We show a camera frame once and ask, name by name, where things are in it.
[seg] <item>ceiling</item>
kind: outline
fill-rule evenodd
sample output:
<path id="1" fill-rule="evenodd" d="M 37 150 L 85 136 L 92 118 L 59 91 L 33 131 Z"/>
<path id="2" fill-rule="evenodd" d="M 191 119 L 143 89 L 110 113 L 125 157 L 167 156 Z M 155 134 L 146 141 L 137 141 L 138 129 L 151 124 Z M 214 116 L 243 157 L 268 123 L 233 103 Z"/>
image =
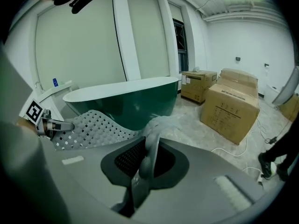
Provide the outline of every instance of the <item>ceiling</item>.
<path id="1" fill-rule="evenodd" d="M 279 9 L 271 0 L 189 0 L 209 22 L 249 20 L 287 28 Z"/>

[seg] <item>white label on box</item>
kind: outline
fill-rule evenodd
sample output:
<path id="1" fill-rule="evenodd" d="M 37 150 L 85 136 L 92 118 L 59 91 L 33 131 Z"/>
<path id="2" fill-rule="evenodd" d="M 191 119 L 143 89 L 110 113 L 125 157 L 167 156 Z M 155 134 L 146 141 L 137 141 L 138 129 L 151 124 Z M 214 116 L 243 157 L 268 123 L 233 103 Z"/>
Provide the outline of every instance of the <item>white label on box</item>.
<path id="1" fill-rule="evenodd" d="M 182 75 L 182 84 L 186 84 L 186 76 Z"/>

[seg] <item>perforated bath mat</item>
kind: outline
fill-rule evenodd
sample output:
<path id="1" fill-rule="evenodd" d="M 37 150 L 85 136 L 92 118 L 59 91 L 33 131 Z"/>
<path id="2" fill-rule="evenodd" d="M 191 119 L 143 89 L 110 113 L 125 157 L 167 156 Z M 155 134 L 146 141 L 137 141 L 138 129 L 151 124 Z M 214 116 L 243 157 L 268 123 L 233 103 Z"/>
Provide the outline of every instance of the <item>perforated bath mat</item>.
<path id="1" fill-rule="evenodd" d="M 53 138 L 56 150 L 72 150 L 97 147 L 129 140 L 141 135 L 118 125 L 105 114 L 90 110 L 73 119 L 66 119 L 75 128 L 70 131 L 57 132 Z"/>

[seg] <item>roller blind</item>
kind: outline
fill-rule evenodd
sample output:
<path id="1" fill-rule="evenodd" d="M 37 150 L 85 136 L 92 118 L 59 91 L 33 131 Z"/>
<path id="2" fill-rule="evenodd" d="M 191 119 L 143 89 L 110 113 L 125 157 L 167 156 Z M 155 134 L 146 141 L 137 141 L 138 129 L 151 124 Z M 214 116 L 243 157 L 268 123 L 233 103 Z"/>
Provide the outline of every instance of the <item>roller blind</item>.
<path id="1" fill-rule="evenodd" d="M 128 0 L 141 78 L 169 76 L 164 27 L 157 0 Z"/>
<path id="2" fill-rule="evenodd" d="M 112 0 L 93 0 L 78 14 L 68 4 L 39 16 L 36 63 L 44 90 L 69 80 L 80 88 L 126 81 Z"/>
<path id="3" fill-rule="evenodd" d="M 179 7 L 169 3 L 169 8 L 170 8 L 171 15 L 172 15 L 173 19 L 184 22 L 183 17 L 182 17 L 182 13 L 181 13 L 181 9 Z"/>

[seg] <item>white bathtub rim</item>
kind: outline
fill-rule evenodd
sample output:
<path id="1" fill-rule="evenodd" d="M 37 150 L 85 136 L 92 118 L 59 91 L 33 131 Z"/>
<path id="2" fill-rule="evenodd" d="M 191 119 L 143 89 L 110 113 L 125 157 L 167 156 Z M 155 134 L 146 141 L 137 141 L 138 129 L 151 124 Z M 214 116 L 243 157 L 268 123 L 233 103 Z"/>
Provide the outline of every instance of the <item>white bathtub rim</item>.
<path id="1" fill-rule="evenodd" d="M 177 81 L 178 79 L 176 77 L 156 77 L 113 84 L 103 84 L 72 91 L 66 94 L 63 97 L 63 100 L 70 103 L 91 101 L 135 91 L 141 91 L 149 88 L 155 88 Z"/>

